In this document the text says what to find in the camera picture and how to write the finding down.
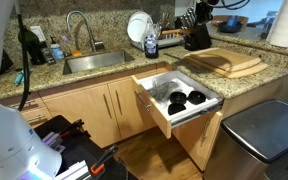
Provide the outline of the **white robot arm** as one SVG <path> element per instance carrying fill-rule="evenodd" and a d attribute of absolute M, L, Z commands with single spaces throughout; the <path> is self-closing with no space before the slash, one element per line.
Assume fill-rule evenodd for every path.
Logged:
<path fill-rule="evenodd" d="M 15 0 L 0 0 L 0 66 L 4 34 Z M 0 104 L 0 180 L 54 180 L 62 163 L 22 114 Z"/>

